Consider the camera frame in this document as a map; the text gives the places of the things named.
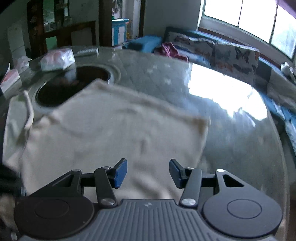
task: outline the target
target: window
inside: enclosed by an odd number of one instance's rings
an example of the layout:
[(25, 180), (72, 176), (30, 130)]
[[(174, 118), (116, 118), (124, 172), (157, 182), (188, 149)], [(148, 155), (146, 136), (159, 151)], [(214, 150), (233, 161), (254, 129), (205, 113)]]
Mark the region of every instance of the window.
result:
[(204, 15), (243, 29), (293, 58), (296, 19), (275, 0), (205, 0)]

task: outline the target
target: gray gripper base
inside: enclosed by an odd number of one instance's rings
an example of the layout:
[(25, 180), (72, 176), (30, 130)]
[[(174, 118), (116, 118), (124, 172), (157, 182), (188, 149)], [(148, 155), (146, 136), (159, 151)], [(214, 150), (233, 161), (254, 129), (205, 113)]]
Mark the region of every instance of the gray gripper base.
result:
[[(36, 239), (23, 236), (20, 241)], [(200, 214), (174, 200), (124, 199), (120, 206), (101, 210), (80, 233), (63, 241), (226, 241)], [(273, 236), (258, 238), (276, 241)]]

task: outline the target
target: glossy tabletop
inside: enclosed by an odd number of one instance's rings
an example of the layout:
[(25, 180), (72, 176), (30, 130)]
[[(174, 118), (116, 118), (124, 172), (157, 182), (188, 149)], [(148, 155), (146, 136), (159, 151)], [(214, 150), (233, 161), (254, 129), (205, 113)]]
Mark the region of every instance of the glossy tabletop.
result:
[[(44, 75), (40, 59), (0, 98), (8, 99)], [(276, 237), (286, 237), (289, 188), (281, 142), (264, 102), (250, 85), (205, 67), (153, 54), (99, 48), (99, 56), (76, 58), (77, 64), (110, 64), (120, 70), (119, 85), (152, 95), (193, 115), (210, 119), (201, 169), (225, 169), (276, 200), (284, 213)]]

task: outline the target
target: sofa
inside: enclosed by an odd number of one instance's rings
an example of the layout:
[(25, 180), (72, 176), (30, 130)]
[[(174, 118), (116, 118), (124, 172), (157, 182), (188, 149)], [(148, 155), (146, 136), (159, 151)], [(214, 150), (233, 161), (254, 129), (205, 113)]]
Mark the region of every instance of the sofa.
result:
[(144, 36), (124, 48), (153, 53), (162, 42), (172, 42), (190, 62), (214, 69), (253, 86), (274, 119), (279, 134), (286, 132), (296, 153), (296, 86), (280, 69), (259, 56), (258, 49), (237, 45), (194, 30), (167, 27), (164, 37)]

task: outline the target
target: window sill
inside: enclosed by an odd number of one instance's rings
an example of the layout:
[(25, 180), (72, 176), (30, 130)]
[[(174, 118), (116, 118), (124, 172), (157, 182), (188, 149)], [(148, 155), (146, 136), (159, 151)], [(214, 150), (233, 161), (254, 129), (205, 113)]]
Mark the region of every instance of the window sill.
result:
[(233, 39), (237, 43), (257, 48), (261, 54), (277, 63), (277, 65), (287, 62), (290, 66), (294, 66), (291, 59), (281, 51), (238, 27), (207, 16), (202, 16), (199, 27)]

